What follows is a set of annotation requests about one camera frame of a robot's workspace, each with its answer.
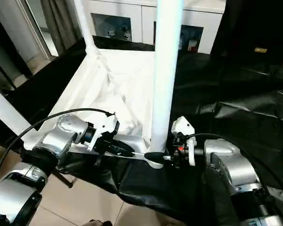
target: black cable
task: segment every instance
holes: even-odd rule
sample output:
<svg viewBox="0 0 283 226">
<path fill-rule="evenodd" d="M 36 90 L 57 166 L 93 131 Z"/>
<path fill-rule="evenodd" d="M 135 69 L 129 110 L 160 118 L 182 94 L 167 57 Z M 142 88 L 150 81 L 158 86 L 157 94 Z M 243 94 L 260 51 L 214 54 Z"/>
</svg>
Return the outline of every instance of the black cable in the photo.
<svg viewBox="0 0 283 226">
<path fill-rule="evenodd" d="M 217 138 L 220 138 L 220 139 L 223 139 L 223 140 L 226 140 L 230 143 L 232 143 L 233 145 L 235 145 L 236 147 L 238 147 L 240 149 L 240 152 L 245 155 L 245 157 L 247 157 L 248 159 L 251 159 L 257 163 L 259 163 L 261 166 L 263 166 L 273 177 L 274 179 L 277 181 L 277 183 L 279 184 L 279 186 L 283 189 L 283 182 L 279 179 L 279 177 L 267 166 L 265 165 L 265 163 L 263 163 L 260 159 L 254 157 L 253 155 L 251 155 L 250 153 L 244 151 L 243 149 L 241 149 L 239 147 L 239 145 L 237 145 L 235 142 L 231 141 L 230 139 L 224 137 L 224 136 L 221 136 L 219 134 L 215 134 L 215 133 L 195 133 L 195 134 L 191 134 L 191 135 L 186 135 L 186 136 L 183 136 L 183 138 L 186 138 L 186 139 L 189 139 L 191 137 L 199 137 L 199 136 L 210 136 L 210 137 L 217 137 Z M 260 176 L 258 175 L 259 177 L 259 180 L 263 186 L 263 188 L 265 190 L 267 190 L 267 187 L 264 183 L 264 181 L 262 180 L 262 178 L 260 178 Z"/>
<path fill-rule="evenodd" d="M 101 112 L 101 113 L 105 113 L 107 115 L 107 117 L 113 115 L 109 112 L 106 112 L 104 110 L 101 110 L 101 109 L 95 109 L 95 108 L 77 108 L 77 109 L 72 109 L 72 110 L 68 110 L 68 111 L 64 111 L 64 112 L 59 112 L 59 113 L 56 113 L 56 114 L 53 114 L 53 115 L 50 115 L 40 121 L 37 121 L 35 124 L 33 124 L 32 126 L 28 127 L 26 130 L 24 130 L 22 133 L 19 134 L 19 136 L 17 136 L 11 143 L 10 145 L 7 147 L 7 149 L 4 151 L 1 159 L 0 159 L 0 168 L 2 167 L 2 164 L 6 158 L 6 156 L 8 155 L 11 147 L 15 144 L 15 142 L 17 140 L 19 140 L 22 136 L 24 136 L 27 132 L 29 132 L 30 130 L 32 130 L 34 127 L 38 126 L 39 124 L 45 122 L 46 120 L 49 120 L 49 119 L 52 119 L 54 117 L 57 117 L 57 116 L 60 116 L 60 115 L 63 115 L 63 114 L 67 114 L 67 113 L 71 113 L 71 112 L 80 112 L 80 111 L 93 111 L 93 112 Z"/>
</svg>

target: wall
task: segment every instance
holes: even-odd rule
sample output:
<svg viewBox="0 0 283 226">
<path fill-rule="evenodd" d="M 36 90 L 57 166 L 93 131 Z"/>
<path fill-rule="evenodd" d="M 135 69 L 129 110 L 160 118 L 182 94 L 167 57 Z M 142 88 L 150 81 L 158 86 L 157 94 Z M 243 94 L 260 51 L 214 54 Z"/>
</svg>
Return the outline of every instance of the wall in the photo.
<svg viewBox="0 0 283 226">
<path fill-rule="evenodd" d="M 0 0 L 0 22 L 25 62 L 40 53 L 16 0 Z"/>
</svg>

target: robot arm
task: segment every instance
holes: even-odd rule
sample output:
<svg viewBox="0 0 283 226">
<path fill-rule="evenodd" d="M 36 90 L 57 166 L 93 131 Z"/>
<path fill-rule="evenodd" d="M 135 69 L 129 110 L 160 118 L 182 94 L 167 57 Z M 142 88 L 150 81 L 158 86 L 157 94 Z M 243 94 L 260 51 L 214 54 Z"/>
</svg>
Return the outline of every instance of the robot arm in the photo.
<svg viewBox="0 0 283 226">
<path fill-rule="evenodd" d="M 83 143 L 90 151 L 97 145 L 106 147 L 105 144 L 113 143 L 118 126 L 115 115 L 107 117 L 99 128 L 72 114 L 61 116 L 55 128 L 0 180 L 0 226 L 28 225 L 41 202 L 40 192 L 48 177 L 63 161 L 71 145 Z M 113 146 L 110 151 L 118 155 L 125 152 Z"/>
<path fill-rule="evenodd" d="M 125 143 L 115 141 L 119 122 L 115 115 L 94 127 L 72 114 L 61 116 L 54 129 L 0 180 L 0 226 L 26 226 L 32 219 L 42 196 L 40 192 L 53 170 L 63 161 L 72 144 L 84 144 L 95 150 L 100 164 L 105 151 L 113 156 L 144 159 L 159 164 L 205 165 L 220 171 L 242 226 L 283 226 L 283 221 L 266 205 L 266 192 L 251 163 L 238 147 L 225 140 L 206 140 L 197 147 L 194 128 L 181 117 L 173 123 L 173 153 L 146 153 L 140 158 Z"/>
</svg>

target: metal rod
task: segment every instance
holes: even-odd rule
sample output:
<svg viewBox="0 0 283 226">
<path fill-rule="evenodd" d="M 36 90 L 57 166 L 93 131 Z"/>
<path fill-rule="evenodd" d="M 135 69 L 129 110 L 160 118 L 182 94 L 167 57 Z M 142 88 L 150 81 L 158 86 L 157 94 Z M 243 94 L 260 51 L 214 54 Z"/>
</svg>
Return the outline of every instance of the metal rod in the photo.
<svg viewBox="0 0 283 226">
<path fill-rule="evenodd" d="M 164 152 L 183 17 L 183 0 L 158 0 L 153 86 L 152 152 Z"/>
<path fill-rule="evenodd" d="M 4 122 L 16 135 L 22 133 L 31 124 L 5 99 L 0 93 L 0 120 Z M 21 139 L 24 142 L 31 142 L 32 137 L 37 136 L 37 131 L 32 129 Z"/>
</svg>

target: floor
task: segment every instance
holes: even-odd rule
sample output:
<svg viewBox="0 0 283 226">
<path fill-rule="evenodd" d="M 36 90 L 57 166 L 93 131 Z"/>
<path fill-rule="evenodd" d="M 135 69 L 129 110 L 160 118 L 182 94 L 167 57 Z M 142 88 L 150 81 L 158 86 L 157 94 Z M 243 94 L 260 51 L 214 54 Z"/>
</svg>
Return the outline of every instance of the floor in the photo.
<svg viewBox="0 0 283 226">
<path fill-rule="evenodd" d="M 0 147 L 0 156 L 3 151 L 4 148 Z M 18 161 L 21 161 L 18 154 L 11 152 L 3 164 L 0 177 Z M 79 179 L 69 189 L 50 176 L 42 196 L 30 226 L 81 226 L 91 219 L 109 220 L 114 226 L 183 225 L 148 208 L 125 203 L 118 196 Z"/>
</svg>

